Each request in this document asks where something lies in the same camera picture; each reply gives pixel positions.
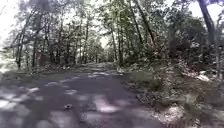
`tree trunk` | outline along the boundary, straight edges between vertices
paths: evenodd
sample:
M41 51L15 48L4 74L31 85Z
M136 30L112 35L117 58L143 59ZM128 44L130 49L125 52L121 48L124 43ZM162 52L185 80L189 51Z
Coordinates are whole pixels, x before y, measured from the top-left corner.
M38 41L38 35L41 29L41 19L42 19L43 14L40 14L39 16L39 21L37 24L37 30L35 33L35 40L34 40L34 44L33 44L33 58L32 58L32 68L34 68L36 66L36 50L37 50L37 41Z
M129 0L129 6L130 6L130 10L131 10L131 15L132 15L132 18L133 18L133 21L134 21L134 24L135 24L135 28L136 28L137 33L138 33L139 41L140 41L140 47L139 48L142 50L144 42L143 42L143 39L142 39L140 29L138 27L138 23L137 23L136 18L135 18L135 13L133 11L133 8L131 7L131 1L130 0Z
M111 31L112 31L112 43L113 43L113 48L114 48L114 61L117 61L117 46L115 43L115 39L114 39L114 29L111 27Z
M83 49L83 59L84 63L87 63L87 41L89 37L89 19L86 21L86 37L85 37L85 44Z
M215 37L215 25L212 21L212 18L208 12L206 3L204 0L198 0L198 3L201 8L201 12L204 17L204 21L206 24L206 27L208 29L208 38L209 38L209 43L210 45L214 44L215 45L215 53L216 53L216 70L217 70L217 77L220 77L220 58L219 58L219 49L218 49L218 42L216 41Z
M153 36L152 30L151 30L151 28L150 28L150 26L149 26L149 24L148 24L148 21L147 21L147 19L146 19L146 16L145 16L144 12L143 12L143 10L142 10L140 4L138 3L138 0L133 0L133 1L134 1L134 3L136 4L136 6L137 6L137 8L138 8L138 10L139 10L139 12L140 12L140 14L141 14L141 17L142 17L142 19L143 19L143 23L144 23L144 25L145 25L147 31L148 31L149 34L150 34L152 43L154 44L154 47L156 47L156 44L155 44L155 41L154 41L154 36Z

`road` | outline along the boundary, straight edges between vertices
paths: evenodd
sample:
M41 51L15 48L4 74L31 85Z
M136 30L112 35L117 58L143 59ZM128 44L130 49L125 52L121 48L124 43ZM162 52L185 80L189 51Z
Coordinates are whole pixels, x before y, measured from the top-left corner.
M1 83L0 127L164 128L123 88L120 75L64 72L24 85Z

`thin tree trunk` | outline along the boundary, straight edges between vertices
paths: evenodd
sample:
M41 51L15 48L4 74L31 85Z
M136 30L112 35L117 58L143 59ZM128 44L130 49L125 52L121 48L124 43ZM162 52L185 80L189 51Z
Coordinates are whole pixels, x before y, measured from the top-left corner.
M136 6L137 6L137 8L138 8L138 10L139 10L139 12L140 12L140 14L141 14L141 17L142 17L142 19L143 19L144 25L145 25L147 31L148 31L149 34L150 34L152 43L153 43L153 45L156 47L156 44L155 44L155 41L154 41L154 36L153 36L152 30L151 30L151 28L150 28L150 26L149 26L149 24L148 24L148 21L147 21L147 19L146 19L146 16L145 16L144 12L143 12L143 10L142 10L142 8L141 8L141 6L140 6L138 0L133 0L133 1L134 1L134 3L136 4Z
M86 37L85 37L85 44L83 49L83 60L84 63L87 63L87 41L89 37L89 19L86 21Z
M114 29L112 27L111 27L111 31L112 31L112 43L114 48L114 61L117 61L117 46L114 39Z
M40 32L40 28L41 28L41 19L42 19L43 14L40 14L39 16L39 21L37 24L37 30L35 33L35 40L34 40L34 44L33 44L33 58L32 58L32 68L34 68L36 66L36 51L37 51L37 41L38 41L38 35Z
M140 29L138 27L138 23L137 23L136 18L135 18L135 14L134 14L133 8L131 7L131 1L130 0L129 0L129 6L130 6L130 10L131 10L132 19L134 21L135 28L136 28L137 33L138 33L139 41L141 43L139 48L142 50L144 42L143 42L143 39L142 39L142 35L141 35L141 32L140 32Z

